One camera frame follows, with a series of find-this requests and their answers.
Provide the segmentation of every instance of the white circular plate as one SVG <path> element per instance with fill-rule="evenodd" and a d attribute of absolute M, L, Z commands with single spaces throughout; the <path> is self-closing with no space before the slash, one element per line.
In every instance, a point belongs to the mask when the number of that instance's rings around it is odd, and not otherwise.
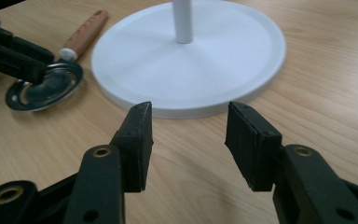
<path fill-rule="evenodd" d="M 153 116 L 206 117 L 265 86 L 286 53 L 281 29 L 263 13 L 226 1 L 193 1 L 194 40 L 175 41 L 172 3 L 136 12 L 111 27 L 91 59 L 106 96 Z"/>

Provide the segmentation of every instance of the white rod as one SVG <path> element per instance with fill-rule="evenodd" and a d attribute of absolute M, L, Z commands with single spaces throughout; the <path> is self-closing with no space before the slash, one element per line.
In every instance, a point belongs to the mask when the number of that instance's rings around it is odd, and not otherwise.
<path fill-rule="evenodd" d="M 193 41 L 191 0 L 172 0 L 176 42 L 188 44 Z"/>

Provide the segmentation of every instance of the white stand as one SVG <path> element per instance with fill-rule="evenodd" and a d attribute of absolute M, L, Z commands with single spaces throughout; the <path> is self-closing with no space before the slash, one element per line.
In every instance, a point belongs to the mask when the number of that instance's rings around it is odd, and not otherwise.
<path fill-rule="evenodd" d="M 285 52 L 280 28 L 259 11 L 175 0 L 115 24 L 97 43 L 91 65 L 116 104 L 151 101 L 154 117 L 190 119 L 246 101 L 279 72 Z"/>

